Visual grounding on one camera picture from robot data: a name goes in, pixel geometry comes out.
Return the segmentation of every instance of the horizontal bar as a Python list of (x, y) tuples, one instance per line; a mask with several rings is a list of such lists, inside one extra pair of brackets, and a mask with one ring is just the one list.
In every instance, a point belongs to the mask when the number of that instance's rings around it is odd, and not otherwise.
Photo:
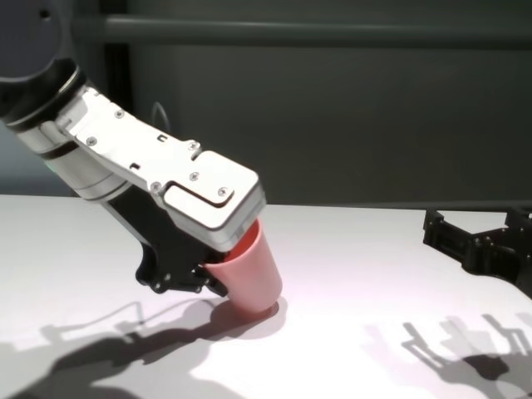
[(532, 49), (532, 24), (324, 24), (110, 15), (72, 21), (78, 42), (263, 47)]

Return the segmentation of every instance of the white tabletop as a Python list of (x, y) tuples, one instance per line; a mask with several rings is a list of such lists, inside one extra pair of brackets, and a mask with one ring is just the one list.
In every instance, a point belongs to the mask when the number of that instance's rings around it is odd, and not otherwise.
[(269, 206), (283, 297), (239, 326), (212, 293), (140, 286), (140, 245), (96, 205), (0, 196), (0, 397), (527, 397), (532, 301), (423, 245), (423, 217)]

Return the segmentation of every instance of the cable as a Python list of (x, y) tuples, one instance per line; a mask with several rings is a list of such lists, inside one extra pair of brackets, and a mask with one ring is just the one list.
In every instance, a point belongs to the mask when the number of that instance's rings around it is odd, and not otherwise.
[(151, 124), (153, 126), (156, 125), (158, 114), (164, 125), (163, 131), (171, 135), (172, 129), (170, 125), (170, 120), (168, 119), (168, 116), (166, 115), (165, 108), (160, 104), (160, 102), (156, 101), (153, 103), (153, 106), (151, 107)]

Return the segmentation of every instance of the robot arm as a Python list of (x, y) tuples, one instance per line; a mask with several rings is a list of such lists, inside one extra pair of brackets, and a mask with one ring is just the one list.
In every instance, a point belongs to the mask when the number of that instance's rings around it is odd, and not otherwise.
[(266, 205), (258, 176), (194, 140), (139, 121), (55, 59), (50, 1), (3, 1), (0, 120), (85, 200), (140, 241), (137, 280), (156, 293), (228, 289), (204, 264), (221, 262)]

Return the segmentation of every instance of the pink cup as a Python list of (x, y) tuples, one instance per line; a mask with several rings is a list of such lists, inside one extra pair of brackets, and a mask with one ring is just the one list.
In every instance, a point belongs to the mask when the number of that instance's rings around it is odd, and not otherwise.
[(283, 282), (257, 219), (221, 264), (205, 267), (228, 289), (228, 298), (248, 320), (267, 318), (275, 311)]

